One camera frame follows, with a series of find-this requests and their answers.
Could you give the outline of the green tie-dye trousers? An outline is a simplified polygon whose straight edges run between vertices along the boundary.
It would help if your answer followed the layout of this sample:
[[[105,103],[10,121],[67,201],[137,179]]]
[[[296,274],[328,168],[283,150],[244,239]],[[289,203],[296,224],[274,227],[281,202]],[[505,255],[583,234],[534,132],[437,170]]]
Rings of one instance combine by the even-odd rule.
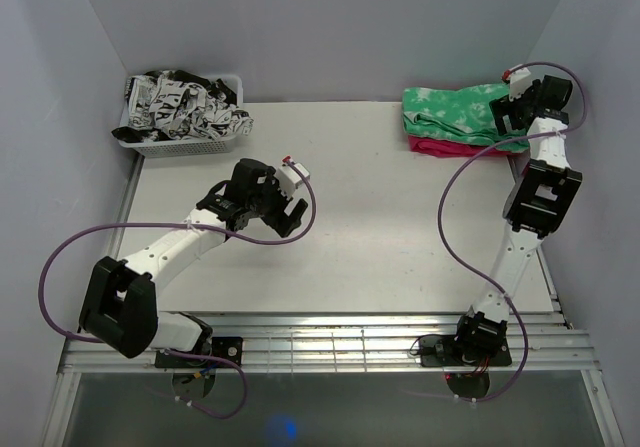
[[[482,146],[508,139],[510,142],[492,150],[491,156],[525,152],[529,144],[517,141],[515,133],[497,132],[489,103],[508,94],[504,84],[492,83],[458,90],[410,87],[401,100],[402,122],[407,135],[448,140]]]

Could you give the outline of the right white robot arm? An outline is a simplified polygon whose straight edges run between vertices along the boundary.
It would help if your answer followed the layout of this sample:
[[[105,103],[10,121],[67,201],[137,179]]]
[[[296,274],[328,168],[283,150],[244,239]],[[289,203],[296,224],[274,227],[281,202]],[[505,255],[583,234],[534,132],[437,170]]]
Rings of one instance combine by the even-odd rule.
[[[504,237],[480,297],[458,322],[452,338],[454,357],[467,365],[487,366],[507,351],[511,307],[525,270],[543,240],[556,232],[582,183],[571,168],[563,131],[569,126],[564,108],[573,83],[546,75],[533,80],[528,69],[503,76],[507,95],[490,103],[498,132],[526,133],[529,161],[509,194],[503,218]]]

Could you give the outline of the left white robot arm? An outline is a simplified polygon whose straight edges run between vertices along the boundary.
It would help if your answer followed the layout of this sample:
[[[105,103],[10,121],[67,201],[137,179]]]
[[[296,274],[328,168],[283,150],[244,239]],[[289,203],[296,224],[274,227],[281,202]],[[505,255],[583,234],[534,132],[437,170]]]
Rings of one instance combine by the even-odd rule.
[[[231,177],[215,184],[162,237],[122,259],[105,257],[95,264],[80,327],[126,358],[147,349],[173,350],[190,366],[205,364],[212,328],[191,314],[160,311],[160,294],[204,254],[239,238],[253,219],[272,229],[281,244],[306,234],[303,216],[316,213],[316,200],[294,195],[309,185],[309,171],[290,158],[279,167],[239,160]]]

